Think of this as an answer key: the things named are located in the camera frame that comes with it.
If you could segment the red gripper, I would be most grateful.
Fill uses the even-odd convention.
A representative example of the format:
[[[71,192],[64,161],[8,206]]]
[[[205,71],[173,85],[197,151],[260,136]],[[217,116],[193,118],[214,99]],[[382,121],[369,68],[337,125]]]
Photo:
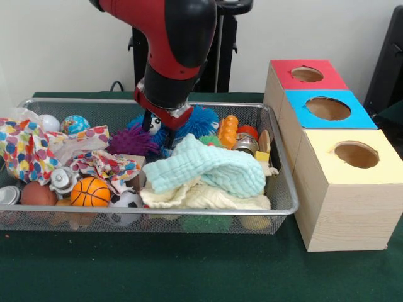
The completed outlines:
[[[176,136],[177,129],[181,128],[189,120],[193,107],[185,102],[179,109],[164,109],[153,105],[145,96],[141,89],[134,92],[136,102],[145,109],[144,119],[142,122],[143,131],[149,131],[152,123],[152,114],[156,115],[160,121],[168,128],[167,147],[171,148]]]

